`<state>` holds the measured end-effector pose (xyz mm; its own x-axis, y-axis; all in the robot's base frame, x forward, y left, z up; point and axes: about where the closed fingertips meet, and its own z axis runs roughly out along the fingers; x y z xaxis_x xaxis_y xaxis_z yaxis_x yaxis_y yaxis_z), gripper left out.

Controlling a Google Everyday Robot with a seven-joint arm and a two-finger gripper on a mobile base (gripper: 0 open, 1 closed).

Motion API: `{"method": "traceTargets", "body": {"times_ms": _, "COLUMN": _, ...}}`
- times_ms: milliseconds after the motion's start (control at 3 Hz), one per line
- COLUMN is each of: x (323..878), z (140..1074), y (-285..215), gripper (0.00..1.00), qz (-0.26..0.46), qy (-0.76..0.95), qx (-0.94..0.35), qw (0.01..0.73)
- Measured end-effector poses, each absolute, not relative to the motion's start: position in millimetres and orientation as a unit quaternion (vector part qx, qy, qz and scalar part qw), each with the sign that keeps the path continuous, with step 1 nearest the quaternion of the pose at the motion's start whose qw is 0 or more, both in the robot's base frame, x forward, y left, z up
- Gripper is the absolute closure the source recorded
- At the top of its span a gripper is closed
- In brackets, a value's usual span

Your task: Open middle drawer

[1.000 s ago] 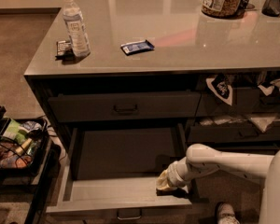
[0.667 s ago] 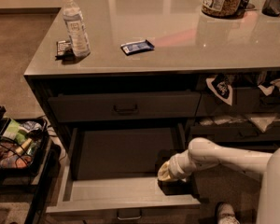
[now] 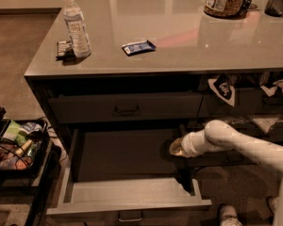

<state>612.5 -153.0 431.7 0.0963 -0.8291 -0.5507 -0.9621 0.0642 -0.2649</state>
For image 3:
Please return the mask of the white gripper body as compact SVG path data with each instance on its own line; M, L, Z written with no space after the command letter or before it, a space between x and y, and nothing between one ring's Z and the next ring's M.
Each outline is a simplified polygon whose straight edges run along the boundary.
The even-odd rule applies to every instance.
M208 149L204 131L191 132L181 141L183 155L185 157L197 157Z

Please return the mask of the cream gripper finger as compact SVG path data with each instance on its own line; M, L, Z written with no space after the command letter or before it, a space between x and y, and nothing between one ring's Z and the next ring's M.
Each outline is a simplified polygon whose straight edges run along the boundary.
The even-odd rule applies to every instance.
M179 137L171 143L169 147L169 153L171 155L179 156L179 157L185 157L185 158L190 157L190 155L186 151L183 137Z

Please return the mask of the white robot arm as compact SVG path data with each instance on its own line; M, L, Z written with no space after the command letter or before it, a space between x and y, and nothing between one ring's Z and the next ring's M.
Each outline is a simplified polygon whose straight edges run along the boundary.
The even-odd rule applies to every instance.
M283 226L283 146L238 132L224 121L209 121L205 128L177 138L169 152L185 158L236 150L261 166L282 174L273 226Z

